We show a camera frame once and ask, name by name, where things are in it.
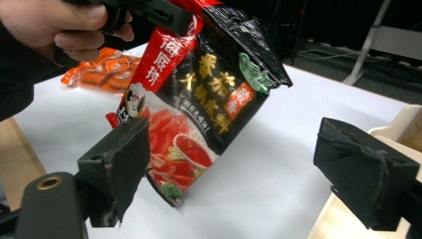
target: green label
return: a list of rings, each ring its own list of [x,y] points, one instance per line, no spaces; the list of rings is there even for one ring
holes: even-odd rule
[[[239,54],[239,69],[256,92],[268,94],[270,87],[274,85],[274,82],[268,77],[268,72],[261,72],[260,67],[251,62],[245,53]]]

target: hand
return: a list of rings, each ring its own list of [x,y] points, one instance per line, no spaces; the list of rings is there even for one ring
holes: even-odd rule
[[[61,0],[0,0],[0,20],[22,44],[53,60],[54,45],[77,61],[94,61],[105,36],[99,30],[107,19],[101,4],[74,5]],[[126,23],[114,35],[124,41],[133,39]]]

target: finger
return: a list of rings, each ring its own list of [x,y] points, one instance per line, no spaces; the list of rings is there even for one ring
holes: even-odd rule
[[[91,50],[64,50],[74,60],[79,62],[93,62],[100,56],[100,51],[97,49]]]
[[[100,31],[61,32],[55,36],[56,46],[65,50],[97,49],[105,42]]]
[[[59,30],[97,30],[107,19],[106,7],[103,4],[75,5],[60,2],[51,11],[51,25]]]

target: tomato soup image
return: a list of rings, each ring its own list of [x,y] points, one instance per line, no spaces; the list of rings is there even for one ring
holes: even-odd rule
[[[212,165],[211,157],[199,142],[188,134],[178,134],[173,140],[174,146],[193,165],[207,169]]]

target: black sleeve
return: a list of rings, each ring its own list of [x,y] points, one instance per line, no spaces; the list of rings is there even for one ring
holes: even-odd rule
[[[19,43],[0,23],[0,121],[27,107],[34,84],[61,69]]]

